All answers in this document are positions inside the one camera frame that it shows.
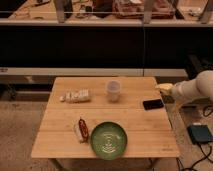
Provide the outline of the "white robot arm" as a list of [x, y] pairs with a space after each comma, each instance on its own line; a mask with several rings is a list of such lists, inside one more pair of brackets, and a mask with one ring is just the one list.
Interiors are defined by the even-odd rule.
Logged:
[[213, 101], [213, 70], [202, 71], [192, 80], [175, 84], [157, 84], [156, 89], [179, 102], [191, 102], [202, 98]]

